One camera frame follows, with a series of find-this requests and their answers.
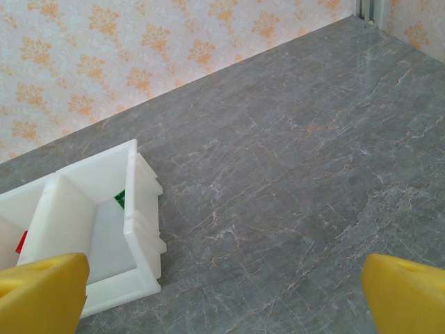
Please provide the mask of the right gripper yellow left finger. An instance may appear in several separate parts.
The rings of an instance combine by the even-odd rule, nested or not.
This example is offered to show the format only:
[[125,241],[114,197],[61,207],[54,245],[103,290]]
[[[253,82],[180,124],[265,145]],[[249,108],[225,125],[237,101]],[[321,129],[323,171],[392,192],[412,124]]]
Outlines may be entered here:
[[89,271],[83,253],[1,271],[1,332],[74,333],[87,298]]

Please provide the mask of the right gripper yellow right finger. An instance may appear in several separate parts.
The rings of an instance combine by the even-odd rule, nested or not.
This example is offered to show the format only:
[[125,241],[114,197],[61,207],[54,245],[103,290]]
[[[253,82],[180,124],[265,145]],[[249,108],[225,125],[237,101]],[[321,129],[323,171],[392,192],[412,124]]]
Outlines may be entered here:
[[379,333],[443,333],[444,270],[373,253],[362,289]]

